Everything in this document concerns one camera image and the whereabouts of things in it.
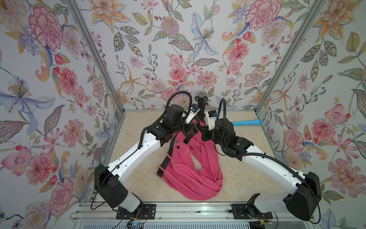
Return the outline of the pink trousers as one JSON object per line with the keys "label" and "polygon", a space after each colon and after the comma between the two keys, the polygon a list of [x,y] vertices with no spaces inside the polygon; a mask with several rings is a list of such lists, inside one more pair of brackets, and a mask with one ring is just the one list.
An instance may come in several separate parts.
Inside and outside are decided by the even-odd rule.
{"label": "pink trousers", "polygon": [[183,138],[181,132],[162,179],[188,199],[212,199],[221,191],[224,179],[215,144],[202,141],[200,132],[187,145]]}

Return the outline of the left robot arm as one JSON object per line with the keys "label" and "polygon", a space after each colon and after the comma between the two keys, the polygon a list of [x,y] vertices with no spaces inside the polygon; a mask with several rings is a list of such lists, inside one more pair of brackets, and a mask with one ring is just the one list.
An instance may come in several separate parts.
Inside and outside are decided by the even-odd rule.
{"label": "left robot arm", "polygon": [[184,131],[196,115],[196,112],[185,111],[181,106],[170,104],[173,98],[181,94],[188,97],[189,106],[192,106],[193,99],[189,92],[173,93],[166,103],[163,114],[142,130],[139,141],[130,150],[110,164],[106,166],[100,164],[95,168],[93,185],[95,194],[101,196],[111,209],[121,207],[128,212],[134,212],[142,206],[143,202],[129,192],[124,183],[153,152],[168,142],[174,143],[178,133]]}

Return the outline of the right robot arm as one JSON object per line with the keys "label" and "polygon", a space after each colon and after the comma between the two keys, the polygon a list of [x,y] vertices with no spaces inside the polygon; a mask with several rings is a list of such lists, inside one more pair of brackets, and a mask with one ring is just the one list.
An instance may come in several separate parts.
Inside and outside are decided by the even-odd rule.
{"label": "right robot arm", "polygon": [[222,99],[219,110],[204,114],[206,125],[200,128],[202,139],[219,145],[224,156],[235,158],[262,171],[284,188],[274,195],[255,193],[244,207],[234,207],[233,213],[244,213],[257,219],[266,213],[288,212],[294,217],[311,221],[315,211],[320,211],[321,188],[319,177],[291,168],[268,155],[250,140],[239,137],[234,124],[226,117],[226,100]]}

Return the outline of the black microphone on tripod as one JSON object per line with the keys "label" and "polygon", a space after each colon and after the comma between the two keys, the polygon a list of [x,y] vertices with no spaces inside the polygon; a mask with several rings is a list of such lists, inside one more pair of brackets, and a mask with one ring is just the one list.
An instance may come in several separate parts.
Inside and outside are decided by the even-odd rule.
{"label": "black microphone on tripod", "polygon": [[205,92],[200,91],[195,97],[195,101],[197,102],[197,106],[199,108],[198,114],[202,115],[205,112],[205,107],[208,105],[208,97]]}

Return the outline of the light blue cylinder tool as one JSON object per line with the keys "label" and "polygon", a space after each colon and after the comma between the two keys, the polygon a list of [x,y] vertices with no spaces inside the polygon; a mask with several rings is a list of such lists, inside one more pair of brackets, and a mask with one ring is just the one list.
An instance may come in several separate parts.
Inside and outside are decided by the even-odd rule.
{"label": "light blue cylinder tool", "polygon": [[248,121],[236,121],[233,122],[234,126],[260,126],[262,125],[263,121],[260,119],[256,120],[248,120]]}

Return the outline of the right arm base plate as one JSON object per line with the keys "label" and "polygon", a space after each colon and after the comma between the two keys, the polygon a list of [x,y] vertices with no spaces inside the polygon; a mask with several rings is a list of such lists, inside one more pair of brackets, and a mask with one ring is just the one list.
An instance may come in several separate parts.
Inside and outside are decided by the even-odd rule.
{"label": "right arm base plate", "polygon": [[270,220],[273,219],[272,213],[261,213],[251,204],[232,204],[228,211],[233,214],[234,219],[255,219],[255,220]]}

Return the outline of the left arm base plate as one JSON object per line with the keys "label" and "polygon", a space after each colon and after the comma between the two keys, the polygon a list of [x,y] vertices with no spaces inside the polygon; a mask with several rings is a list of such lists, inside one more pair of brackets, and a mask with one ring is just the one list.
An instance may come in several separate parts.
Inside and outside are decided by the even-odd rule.
{"label": "left arm base plate", "polygon": [[156,214],[156,204],[140,204],[136,210],[133,212],[129,212],[128,210],[119,207],[116,219],[125,219],[125,220],[132,220],[132,219],[143,219],[143,220],[150,220],[155,219]]}

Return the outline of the aluminium mounting rail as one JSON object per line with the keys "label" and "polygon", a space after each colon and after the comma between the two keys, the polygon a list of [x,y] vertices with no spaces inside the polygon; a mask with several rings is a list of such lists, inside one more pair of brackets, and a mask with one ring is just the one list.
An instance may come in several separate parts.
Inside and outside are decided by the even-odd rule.
{"label": "aluminium mounting rail", "polygon": [[[154,204],[154,210],[148,213],[154,215],[154,219],[148,222],[169,221],[254,221],[249,217],[235,219],[232,210],[232,202],[147,202]],[[77,205],[76,211],[71,214],[71,221],[76,222],[119,222],[123,214],[111,209],[107,204],[91,209],[89,203]]]}

